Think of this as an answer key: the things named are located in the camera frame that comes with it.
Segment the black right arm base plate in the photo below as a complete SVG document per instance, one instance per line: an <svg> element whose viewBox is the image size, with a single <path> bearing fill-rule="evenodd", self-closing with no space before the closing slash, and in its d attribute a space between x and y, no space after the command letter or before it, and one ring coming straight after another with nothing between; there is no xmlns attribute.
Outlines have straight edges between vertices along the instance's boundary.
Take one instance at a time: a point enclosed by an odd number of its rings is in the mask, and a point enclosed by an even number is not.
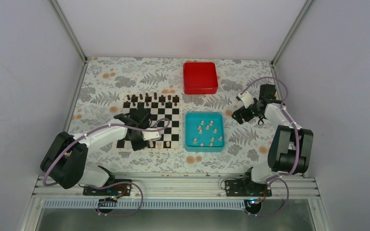
<svg viewBox="0 0 370 231"><path fill-rule="evenodd" d="M270 197L271 188L265 184L255 183L253 181L244 181L243 179L225 180L224 189L227 197Z"/></svg>

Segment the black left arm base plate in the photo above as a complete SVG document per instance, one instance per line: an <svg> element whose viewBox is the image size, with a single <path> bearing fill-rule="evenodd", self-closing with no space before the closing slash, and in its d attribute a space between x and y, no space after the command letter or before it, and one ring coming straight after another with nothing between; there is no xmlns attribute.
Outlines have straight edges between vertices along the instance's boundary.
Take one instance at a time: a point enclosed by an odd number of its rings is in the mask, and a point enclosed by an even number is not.
<svg viewBox="0 0 370 231"><path fill-rule="evenodd" d="M129 196L131 193L131 187L132 187L132 180L131 179L114 179L113 181L110 181L106 183L106 186L111 185L113 183L121 183L121 182L129 182L124 184L115 185L110 188L106 189L94 189L89 186L83 187L83 195L84 196L105 196L105 197L111 197L111 196Z"/></svg>

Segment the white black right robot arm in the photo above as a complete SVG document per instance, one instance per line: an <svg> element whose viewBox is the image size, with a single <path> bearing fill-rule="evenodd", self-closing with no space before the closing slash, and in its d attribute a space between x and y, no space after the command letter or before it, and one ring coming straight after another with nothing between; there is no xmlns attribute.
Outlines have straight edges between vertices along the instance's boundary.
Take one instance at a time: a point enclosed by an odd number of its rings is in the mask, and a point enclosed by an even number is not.
<svg viewBox="0 0 370 231"><path fill-rule="evenodd" d="M258 98L245 90L237 95L237 99L243 106L232 114L232 118L239 124L258 117L267 119L275 128L267 161L245 172L242 191L253 196L280 176L305 173L309 168L314 134L292 119L285 103L276 98L275 85L261 85Z"/></svg>

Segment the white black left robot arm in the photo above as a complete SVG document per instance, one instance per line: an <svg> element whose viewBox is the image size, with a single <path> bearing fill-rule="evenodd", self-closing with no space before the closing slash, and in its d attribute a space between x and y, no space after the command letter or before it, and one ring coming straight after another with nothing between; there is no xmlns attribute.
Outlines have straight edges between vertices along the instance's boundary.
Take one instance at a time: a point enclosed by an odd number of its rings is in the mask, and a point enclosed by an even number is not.
<svg viewBox="0 0 370 231"><path fill-rule="evenodd" d="M103 126L82 134L71 135L65 131L53 140L40 169L45 178L69 189L77 184L93 186L108 195L115 188L115 176L105 167L90 166L87 156L114 141L127 141L133 151L148 146L151 138L159 137L150 127L151 114L144 108L128 114L118 114Z"/></svg>

